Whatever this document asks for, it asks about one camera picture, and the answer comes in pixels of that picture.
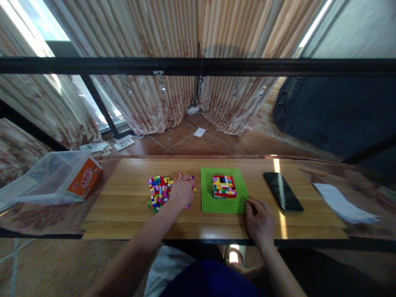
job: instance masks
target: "smartphone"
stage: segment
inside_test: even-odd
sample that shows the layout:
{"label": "smartphone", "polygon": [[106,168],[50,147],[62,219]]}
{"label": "smartphone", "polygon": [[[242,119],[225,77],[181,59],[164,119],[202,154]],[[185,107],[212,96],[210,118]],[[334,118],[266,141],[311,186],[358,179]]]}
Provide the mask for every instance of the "smartphone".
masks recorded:
{"label": "smartphone", "polygon": [[280,208],[285,211],[304,211],[304,208],[282,174],[277,172],[266,172],[264,173],[264,179]]}

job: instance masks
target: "hand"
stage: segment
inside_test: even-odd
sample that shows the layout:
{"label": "hand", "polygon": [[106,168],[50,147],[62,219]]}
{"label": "hand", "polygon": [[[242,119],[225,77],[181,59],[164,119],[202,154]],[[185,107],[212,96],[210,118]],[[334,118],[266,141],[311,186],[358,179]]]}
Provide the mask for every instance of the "hand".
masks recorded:
{"label": "hand", "polygon": [[171,203],[181,212],[194,200],[194,185],[195,180],[190,179],[188,174],[179,175],[172,185],[170,198],[167,203]]}
{"label": "hand", "polygon": [[246,202],[246,214],[247,229],[256,245],[259,248],[273,247],[275,220],[268,204],[261,200],[249,199]]}

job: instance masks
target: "curtain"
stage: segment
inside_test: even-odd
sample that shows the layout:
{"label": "curtain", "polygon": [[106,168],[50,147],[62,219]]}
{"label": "curtain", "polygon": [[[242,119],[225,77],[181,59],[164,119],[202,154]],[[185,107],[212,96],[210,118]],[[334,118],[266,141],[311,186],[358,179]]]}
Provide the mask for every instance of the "curtain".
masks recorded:
{"label": "curtain", "polygon": [[[198,55],[195,1],[46,1],[83,57]],[[103,89],[138,134],[178,125],[196,89],[194,77],[100,75]]]}
{"label": "curtain", "polygon": [[[288,58],[320,4],[320,0],[202,0],[200,56]],[[202,115],[222,132],[240,135],[277,79],[205,78],[199,100]]]}
{"label": "curtain", "polygon": [[[289,57],[322,0],[46,0],[83,57]],[[241,134],[275,78],[100,76],[130,127],[163,132],[191,102],[228,134]]]}
{"label": "curtain", "polygon": [[[0,55],[53,57],[17,1],[0,2]],[[85,101],[67,75],[0,75],[0,99],[68,149],[100,141]]]}
{"label": "curtain", "polygon": [[[0,2],[0,56],[53,57],[17,1]],[[94,118],[66,75],[0,75],[0,99],[68,149],[101,141]],[[0,182],[22,175],[48,148],[0,121]]]}
{"label": "curtain", "polygon": [[0,188],[23,175],[52,150],[15,126],[0,120]]}

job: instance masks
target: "wooden table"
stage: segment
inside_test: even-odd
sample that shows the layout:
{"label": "wooden table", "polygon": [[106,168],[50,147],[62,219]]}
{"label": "wooden table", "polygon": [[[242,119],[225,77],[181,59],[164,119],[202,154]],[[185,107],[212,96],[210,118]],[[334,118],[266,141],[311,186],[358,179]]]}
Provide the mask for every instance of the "wooden table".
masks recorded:
{"label": "wooden table", "polygon": [[[154,175],[194,175],[195,199],[183,210],[165,239],[247,239],[246,215],[201,212],[200,168],[240,168],[252,198],[266,201],[276,221],[275,238],[346,239],[345,224],[289,159],[124,159],[104,187],[82,228],[83,239],[129,239],[154,215],[147,179]],[[280,211],[263,179],[280,172],[303,205],[304,212]]]}

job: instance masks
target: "transparent plastic box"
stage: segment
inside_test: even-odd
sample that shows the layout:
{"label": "transparent plastic box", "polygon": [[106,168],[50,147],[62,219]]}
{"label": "transparent plastic box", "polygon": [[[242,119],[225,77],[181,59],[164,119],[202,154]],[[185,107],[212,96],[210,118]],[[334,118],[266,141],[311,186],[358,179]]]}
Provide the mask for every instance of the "transparent plastic box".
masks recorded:
{"label": "transparent plastic box", "polygon": [[101,170],[90,151],[47,153],[28,172],[0,189],[0,202],[83,202]]}

